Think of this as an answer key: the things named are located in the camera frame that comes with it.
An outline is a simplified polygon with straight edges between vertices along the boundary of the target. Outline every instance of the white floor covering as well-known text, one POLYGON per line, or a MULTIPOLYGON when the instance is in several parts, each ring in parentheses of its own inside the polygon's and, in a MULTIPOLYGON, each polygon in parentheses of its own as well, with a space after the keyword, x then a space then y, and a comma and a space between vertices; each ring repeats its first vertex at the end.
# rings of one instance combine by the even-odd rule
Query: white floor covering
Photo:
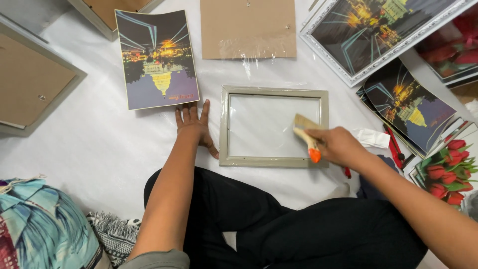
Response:
MULTIPOLYGON (((296 0, 297 32, 311 2, 296 0)), ((188 18, 201 99, 211 100, 209 126, 216 146, 221 85, 227 84, 328 90, 330 127, 382 130, 381 121, 355 95, 357 89, 342 82, 299 38, 297 58, 260 60, 251 66, 249 77, 241 61, 201 59, 199 0, 166 0, 152 13, 182 9, 188 18)), ((30 137, 0 134, 0 179, 42 173, 48 184, 71 195, 85 212, 141 218, 144 184, 163 166, 175 141, 174 107, 128 111, 119 42, 109 42, 77 11, 64 14, 42 36, 89 75, 30 137)), ((413 53, 407 55, 409 60, 403 60, 412 74, 471 119, 431 71, 416 64, 413 53)), ((203 148, 196 165, 256 186, 294 209, 316 203, 345 180, 335 166, 323 170, 219 167, 203 148)), ((350 182, 355 192, 356 174, 350 182)))

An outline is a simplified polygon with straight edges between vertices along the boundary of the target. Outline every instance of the gray sleeve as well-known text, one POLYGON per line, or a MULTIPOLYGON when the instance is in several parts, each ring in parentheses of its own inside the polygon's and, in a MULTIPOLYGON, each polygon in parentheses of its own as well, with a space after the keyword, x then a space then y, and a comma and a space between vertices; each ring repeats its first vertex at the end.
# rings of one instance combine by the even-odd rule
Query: gray sleeve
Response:
POLYGON ((189 257, 183 251, 152 251, 124 263, 118 269, 189 269, 189 257))

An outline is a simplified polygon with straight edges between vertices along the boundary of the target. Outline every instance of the city night photo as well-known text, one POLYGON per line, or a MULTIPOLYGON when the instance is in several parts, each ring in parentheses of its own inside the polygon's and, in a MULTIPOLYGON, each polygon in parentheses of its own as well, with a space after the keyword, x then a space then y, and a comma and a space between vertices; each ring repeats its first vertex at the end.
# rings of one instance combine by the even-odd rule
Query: city night photo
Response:
POLYGON ((420 85, 398 58, 375 72, 364 90, 378 113, 424 152, 456 113, 420 85))
POLYGON ((454 1, 337 1, 312 36, 350 75, 354 75, 454 1))
POLYGON ((128 109, 198 101, 185 11, 141 14, 116 10, 128 109))

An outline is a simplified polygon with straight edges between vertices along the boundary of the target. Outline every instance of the hand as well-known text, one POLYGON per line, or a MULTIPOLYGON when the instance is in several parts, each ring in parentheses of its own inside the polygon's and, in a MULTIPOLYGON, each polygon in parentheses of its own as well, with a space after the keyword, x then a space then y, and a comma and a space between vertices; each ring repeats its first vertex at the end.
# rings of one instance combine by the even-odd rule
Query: hand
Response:
POLYGON ((191 103, 191 109, 188 104, 183 104, 183 119, 181 119, 181 110, 176 108, 176 123, 178 125, 178 135, 180 133, 190 133, 199 136, 199 145, 205 146, 212 157, 219 159, 219 152, 212 141, 207 126, 207 117, 209 115, 210 101, 206 100, 201 113, 201 119, 197 116, 197 102, 191 103))
POLYGON ((332 130, 305 130, 305 132, 319 140, 317 147, 323 158, 342 167, 357 171, 361 161, 371 154, 343 127, 332 130))

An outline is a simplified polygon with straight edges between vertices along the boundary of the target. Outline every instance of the black pants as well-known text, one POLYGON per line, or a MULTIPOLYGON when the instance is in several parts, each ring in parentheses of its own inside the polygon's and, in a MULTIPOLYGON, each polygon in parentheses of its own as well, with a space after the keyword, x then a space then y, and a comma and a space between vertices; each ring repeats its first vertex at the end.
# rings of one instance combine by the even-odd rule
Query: black pants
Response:
MULTIPOLYGON (((144 188, 144 205, 161 170, 144 188)), ((336 198, 302 210, 195 168, 184 252, 194 268, 412 269, 427 247, 387 201, 336 198), (237 252, 222 232, 237 231, 237 252)))

